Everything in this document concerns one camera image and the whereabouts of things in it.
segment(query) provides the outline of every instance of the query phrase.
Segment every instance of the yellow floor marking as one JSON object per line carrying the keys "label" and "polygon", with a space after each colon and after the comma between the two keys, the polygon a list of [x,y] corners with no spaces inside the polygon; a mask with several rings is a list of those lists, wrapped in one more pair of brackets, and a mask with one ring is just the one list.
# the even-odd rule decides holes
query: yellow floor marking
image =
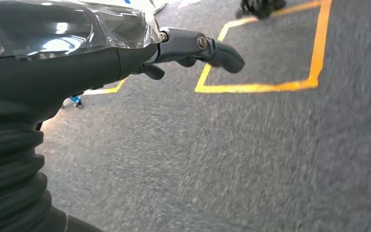
{"label": "yellow floor marking", "polygon": [[[309,3],[289,7],[275,12],[272,16],[290,14],[294,12],[304,11],[313,7],[320,6],[319,17],[316,25],[314,48],[312,53],[311,67],[309,77],[303,81],[292,81],[277,85],[265,84],[247,84],[247,85],[212,85],[206,86],[204,83],[211,70],[211,65],[206,64],[201,73],[200,79],[195,88],[199,93],[255,93],[255,92],[279,92],[279,91],[297,91],[301,89],[309,89],[318,87],[318,77],[323,67],[325,54],[326,37],[328,30],[329,11],[332,0],[318,0]],[[228,30],[232,27],[241,26],[247,23],[256,22],[255,17],[244,18],[236,21],[228,22],[222,28],[218,40],[223,41]]]}
{"label": "yellow floor marking", "polygon": [[122,84],[127,80],[123,79],[120,83],[114,88],[106,88],[106,89],[95,89],[95,90],[88,90],[84,93],[84,95],[96,95],[96,94],[105,94],[105,93],[117,93],[122,86]]}

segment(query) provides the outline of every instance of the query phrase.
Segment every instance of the bolt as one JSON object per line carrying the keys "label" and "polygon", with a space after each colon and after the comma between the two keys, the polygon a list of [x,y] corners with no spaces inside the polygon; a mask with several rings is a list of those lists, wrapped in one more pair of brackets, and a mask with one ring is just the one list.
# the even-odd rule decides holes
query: bolt
{"label": "bolt", "polygon": [[167,36],[166,33],[160,32],[160,39],[161,39],[162,42],[166,42],[168,40],[168,38],[169,37]]}
{"label": "bolt", "polygon": [[205,37],[205,35],[199,35],[198,46],[200,49],[205,49],[207,47],[207,37]]}

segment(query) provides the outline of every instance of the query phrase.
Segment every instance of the blue object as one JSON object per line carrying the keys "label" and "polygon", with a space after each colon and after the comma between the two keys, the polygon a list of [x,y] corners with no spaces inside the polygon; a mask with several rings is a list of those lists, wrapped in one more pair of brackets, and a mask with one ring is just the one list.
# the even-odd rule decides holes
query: blue object
{"label": "blue object", "polygon": [[79,103],[80,102],[80,97],[69,97],[69,99],[74,102],[75,104]]}

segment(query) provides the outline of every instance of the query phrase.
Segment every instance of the clear plastic cover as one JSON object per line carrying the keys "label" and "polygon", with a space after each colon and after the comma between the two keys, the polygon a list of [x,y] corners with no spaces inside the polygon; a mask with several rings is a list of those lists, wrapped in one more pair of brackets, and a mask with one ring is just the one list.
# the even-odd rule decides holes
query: clear plastic cover
{"label": "clear plastic cover", "polygon": [[0,0],[0,56],[45,59],[161,42],[151,8],[83,1]]}

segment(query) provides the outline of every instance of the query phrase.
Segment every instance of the gray carpet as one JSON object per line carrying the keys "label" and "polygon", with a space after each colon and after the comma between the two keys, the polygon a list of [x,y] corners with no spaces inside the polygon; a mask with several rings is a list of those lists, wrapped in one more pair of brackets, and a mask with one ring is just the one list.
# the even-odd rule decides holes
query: gray carpet
{"label": "gray carpet", "polygon": [[[160,25],[213,37],[238,6],[177,4]],[[247,65],[207,83],[306,78],[317,12],[232,29]],[[333,0],[317,89],[201,94],[203,64],[162,66],[44,125],[56,207],[108,232],[371,232],[371,1]]]}

